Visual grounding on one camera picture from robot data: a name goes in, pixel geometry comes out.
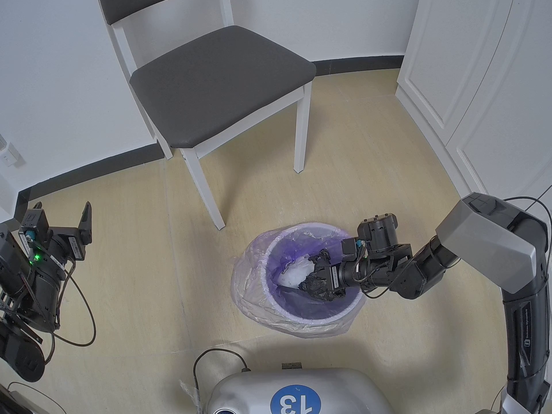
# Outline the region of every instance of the seat cushion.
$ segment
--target seat cushion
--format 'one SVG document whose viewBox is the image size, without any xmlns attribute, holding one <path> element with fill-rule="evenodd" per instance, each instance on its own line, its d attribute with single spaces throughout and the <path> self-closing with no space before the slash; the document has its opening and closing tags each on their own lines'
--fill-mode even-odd
<svg viewBox="0 0 552 414">
<path fill-rule="evenodd" d="M 190 148 L 315 74 L 313 63 L 285 47 L 228 26 L 140 67 L 130 84 L 168 144 Z"/>
</svg>

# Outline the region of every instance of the wall outlet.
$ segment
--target wall outlet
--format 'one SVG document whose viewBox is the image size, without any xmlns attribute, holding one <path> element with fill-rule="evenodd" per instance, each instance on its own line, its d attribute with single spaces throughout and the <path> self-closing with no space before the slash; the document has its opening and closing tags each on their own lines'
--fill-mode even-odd
<svg viewBox="0 0 552 414">
<path fill-rule="evenodd" d="M 8 143 L 8 145 L 4 145 L 4 149 L 0 151 L 0 160 L 6 165 L 6 166 L 12 166 L 17 162 L 19 159 L 19 152 L 15 149 L 12 143 Z"/>
</svg>

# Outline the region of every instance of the purple trash bag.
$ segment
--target purple trash bag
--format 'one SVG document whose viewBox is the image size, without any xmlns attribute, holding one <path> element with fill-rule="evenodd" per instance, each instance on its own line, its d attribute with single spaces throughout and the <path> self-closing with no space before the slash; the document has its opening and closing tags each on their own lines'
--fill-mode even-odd
<svg viewBox="0 0 552 414">
<path fill-rule="evenodd" d="M 300 290 L 281 287 L 276 279 L 304 255 L 327 248 L 332 263 L 341 261 L 341 229 L 303 223 L 267 231 L 256 237 L 236 261 L 231 295 L 239 310 L 268 328 L 297 337 L 329 337 L 346 333 L 364 305 L 360 288 L 348 288 L 344 298 L 314 300 Z"/>
</svg>

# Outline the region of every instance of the white chair frame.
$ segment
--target white chair frame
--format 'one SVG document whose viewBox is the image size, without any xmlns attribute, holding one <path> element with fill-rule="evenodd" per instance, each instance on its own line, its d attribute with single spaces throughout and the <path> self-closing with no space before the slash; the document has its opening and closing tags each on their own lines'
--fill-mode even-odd
<svg viewBox="0 0 552 414">
<path fill-rule="evenodd" d="M 234 19 L 232 15 L 232 7 L 230 0 L 220 0 L 220 9 L 223 15 L 223 22 L 225 26 L 230 26 L 234 24 Z M 120 50 L 119 62 L 123 68 L 127 82 L 130 79 L 130 76 L 137 69 L 136 61 L 134 59 L 133 53 L 130 50 L 130 45 L 128 39 L 125 35 L 125 31 L 122 27 L 121 21 L 113 23 L 113 25 L 108 25 L 108 29 L 112 31 L 111 35 L 112 40 L 116 41 L 118 49 Z M 215 203 L 215 198 L 212 196 L 211 189 L 209 184 L 205 179 L 203 174 L 202 167 L 199 163 L 199 158 L 204 157 L 205 155 L 212 152 L 214 149 L 220 147 L 225 142 L 230 141 L 232 138 L 236 137 L 242 132 L 245 132 L 248 128 L 258 124 L 262 120 L 265 120 L 272 114 L 282 110 L 283 108 L 290 106 L 291 104 L 297 102 L 297 123 L 295 130 L 295 161 L 294 161 L 294 170 L 297 173 L 300 173 L 305 167 L 305 150 L 307 143 L 307 129 L 308 129 L 308 113 L 310 110 L 310 98 L 311 98 L 311 86 L 312 82 L 307 83 L 304 86 L 295 89 L 293 92 L 290 92 L 280 99 L 274 101 L 267 106 L 256 110 L 250 115 L 247 115 L 242 120 L 231 125 L 229 128 L 223 130 L 221 133 L 197 144 L 193 148 L 180 148 L 180 152 L 186 161 L 186 165 L 190 170 L 191 177 L 194 180 L 195 186 L 199 190 L 209 215 L 211 216 L 216 227 L 221 230 L 225 223 L 220 215 L 220 211 Z M 146 110 L 142 107 L 140 100 L 136 97 L 136 94 L 132 90 L 131 92 L 134 96 L 134 100 L 138 105 L 139 111 L 142 114 L 143 120 L 146 123 L 146 126 L 150 130 L 152 137 L 159 141 L 161 148 L 165 157 L 169 160 L 172 158 L 172 150 L 165 140 L 165 138 L 160 134 L 159 130 L 155 127 L 155 124 L 151 121 Z"/>
</svg>

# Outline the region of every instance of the cabinet door panel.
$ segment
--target cabinet door panel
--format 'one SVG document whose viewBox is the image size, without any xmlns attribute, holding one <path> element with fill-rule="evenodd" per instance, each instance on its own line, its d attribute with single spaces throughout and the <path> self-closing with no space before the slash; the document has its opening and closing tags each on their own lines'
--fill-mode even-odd
<svg viewBox="0 0 552 414">
<path fill-rule="evenodd" d="M 499 43 L 512 0 L 420 0 L 398 83 L 447 143 Z"/>
<path fill-rule="evenodd" d="M 513 1 L 487 74 L 446 147 L 473 190 L 506 197 L 552 183 L 550 14 L 552 0 Z"/>
</svg>

